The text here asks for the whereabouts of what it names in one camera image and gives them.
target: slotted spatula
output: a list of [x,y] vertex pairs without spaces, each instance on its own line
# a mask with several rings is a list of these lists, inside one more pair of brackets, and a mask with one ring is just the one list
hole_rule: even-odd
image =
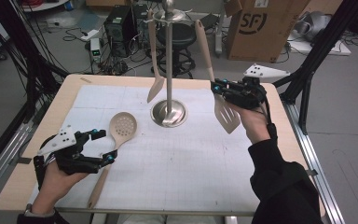
[[[200,20],[196,20],[195,23],[197,40],[199,42],[203,58],[205,60],[209,79],[214,82],[214,75],[211,63],[211,56],[209,54],[208,42],[206,40],[206,35],[204,27]],[[225,99],[219,94],[214,94],[214,114],[216,115],[217,120],[226,130],[227,133],[232,133],[238,125],[240,125],[241,120],[237,112],[233,111],[226,103]]]
[[165,78],[162,77],[158,72],[157,67],[157,56],[156,56],[156,23],[152,18],[153,10],[150,9],[147,13],[147,19],[149,20],[148,29],[149,29],[149,39],[150,39],[150,54],[152,56],[153,71],[155,74],[155,82],[150,88],[149,94],[147,95],[147,102],[152,101],[156,95],[161,91],[162,86],[164,85]]
[[[115,149],[118,148],[128,140],[132,139],[135,135],[137,128],[135,117],[127,112],[121,112],[112,117],[110,120],[110,134],[112,134],[113,139],[115,139]],[[100,198],[101,191],[103,190],[103,185],[107,175],[109,174],[110,164],[103,168],[103,172],[100,175],[97,183],[95,184],[94,190],[89,196],[89,202],[87,203],[88,208],[93,208]]]

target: sf logo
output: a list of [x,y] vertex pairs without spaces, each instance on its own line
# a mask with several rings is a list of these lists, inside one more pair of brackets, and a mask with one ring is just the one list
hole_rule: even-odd
[[253,35],[263,28],[267,20],[267,14],[250,14],[245,13],[242,17],[243,24],[239,30],[240,34]]

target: metal stand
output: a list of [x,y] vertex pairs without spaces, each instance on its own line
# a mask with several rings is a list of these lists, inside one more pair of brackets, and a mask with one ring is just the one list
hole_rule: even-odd
[[183,11],[173,9],[173,1],[163,1],[164,10],[153,15],[153,20],[166,24],[166,57],[167,57],[167,100],[157,102],[151,109],[152,120],[161,127],[173,128],[186,121],[186,107],[172,99],[172,24],[186,19]]
[[344,0],[301,66],[289,77],[273,83],[275,87],[280,87],[290,82],[286,91],[281,94],[281,99],[289,105],[293,105],[302,92],[298,125],[303,134],[307,134],[307,112],[313,75],[357,13],[358,0]]

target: metal base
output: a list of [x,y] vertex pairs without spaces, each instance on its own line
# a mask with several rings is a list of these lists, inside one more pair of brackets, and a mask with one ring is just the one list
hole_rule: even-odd
[[164,128],[174,128],[183,124],[187,119],[185,105],[177,100],[172,100],[172,110],[171,113],[168,113],[167,103],[167,100],[162,100],[153,105],[150,110],[152,120]]

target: power strip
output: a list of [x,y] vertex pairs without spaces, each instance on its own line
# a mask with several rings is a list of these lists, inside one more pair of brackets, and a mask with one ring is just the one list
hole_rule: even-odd
[[80,37],[82,40],[90,40],[93,36],[95,36],[96,34],[98,34],[98,30],[91,30],[90,32],[87,33],[87,35],[83,35],[82,37]]

